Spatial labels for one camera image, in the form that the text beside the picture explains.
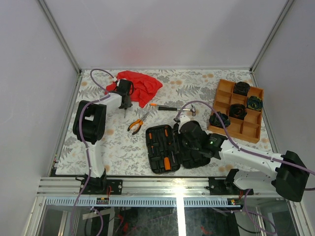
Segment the black plastic tool case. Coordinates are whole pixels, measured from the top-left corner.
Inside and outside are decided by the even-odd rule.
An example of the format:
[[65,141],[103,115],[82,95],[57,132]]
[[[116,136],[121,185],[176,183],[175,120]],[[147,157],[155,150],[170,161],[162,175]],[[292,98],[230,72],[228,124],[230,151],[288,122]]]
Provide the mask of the black plastic tool case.
[[[171,139],[171,147],[175,157],[173,163],[171,152],[168,149],[164,128],[167,126],[168,134]],[[152,133],[154,143],[154,154],[149,140],[149,133]],[[148,149],[148,160],[150,168],[155,174],[166,174],[178,171],[181,167],[185,169],[193,169],[206,166],[210,163],[210,159],[199,154],[197,151],[185,147],[182,137],[178,134],[178,124],[158,125],[150,127],[146,130],[146,147]],[[164,158],[168,157],[171,164],[171,170],[166,171],[164,168]]]

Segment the orange handled tool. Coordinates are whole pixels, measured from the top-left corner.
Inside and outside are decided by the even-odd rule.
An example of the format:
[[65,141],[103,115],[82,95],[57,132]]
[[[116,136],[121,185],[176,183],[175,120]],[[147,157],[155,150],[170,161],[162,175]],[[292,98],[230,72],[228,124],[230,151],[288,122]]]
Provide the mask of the orange handled tool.
[[164,158],[164,168],[166,171],[170,171],[171,170],[171,164],[170,164],[170,160],[168,157]]

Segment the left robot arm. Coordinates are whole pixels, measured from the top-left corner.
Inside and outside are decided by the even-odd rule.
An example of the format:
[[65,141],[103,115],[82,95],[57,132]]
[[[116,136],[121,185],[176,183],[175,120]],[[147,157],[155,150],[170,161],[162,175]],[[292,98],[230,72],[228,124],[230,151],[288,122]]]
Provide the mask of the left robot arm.
[[129,80],[118,80],[115,88],[96,101],[82,100],[79,103],[73,134],[85,148],[87,169],[84,177],[85,184],[102,194],[107,190],[106,169],[101,157],[99,142],[105,133],[106,115],[110,111],[130,108],[133,83]]

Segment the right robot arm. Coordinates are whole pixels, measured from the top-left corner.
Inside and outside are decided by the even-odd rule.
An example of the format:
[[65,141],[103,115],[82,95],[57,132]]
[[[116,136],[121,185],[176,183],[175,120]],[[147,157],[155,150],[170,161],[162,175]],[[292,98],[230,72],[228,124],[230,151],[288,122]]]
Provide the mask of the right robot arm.
[[285,154],[258,151],[239,145],[227,136],[206,133],[197,121],[187,116],[180,116],[178,123],[184,153],[192,151],[203,158],[237,162],[255,170],[230,170],[224,182],[228,193],[266,190],[293,202],[302,200],[310,173],[298,154],[289,150]]

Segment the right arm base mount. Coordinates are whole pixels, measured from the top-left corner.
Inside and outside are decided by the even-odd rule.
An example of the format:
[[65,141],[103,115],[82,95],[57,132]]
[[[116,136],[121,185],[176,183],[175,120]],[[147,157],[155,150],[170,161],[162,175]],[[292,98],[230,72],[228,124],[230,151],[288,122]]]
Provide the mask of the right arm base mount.
[[214,196],[239,196],[245,194],[247,189],[235,185],[233,177],[208,177],[208,190]]

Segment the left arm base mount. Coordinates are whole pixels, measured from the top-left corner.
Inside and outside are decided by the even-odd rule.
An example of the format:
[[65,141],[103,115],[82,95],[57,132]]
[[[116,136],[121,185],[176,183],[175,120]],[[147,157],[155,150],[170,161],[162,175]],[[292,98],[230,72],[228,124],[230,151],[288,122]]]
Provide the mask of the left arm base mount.
[[84,195],[121,195],[123,181],[121,179],[90,178],[83,190]]

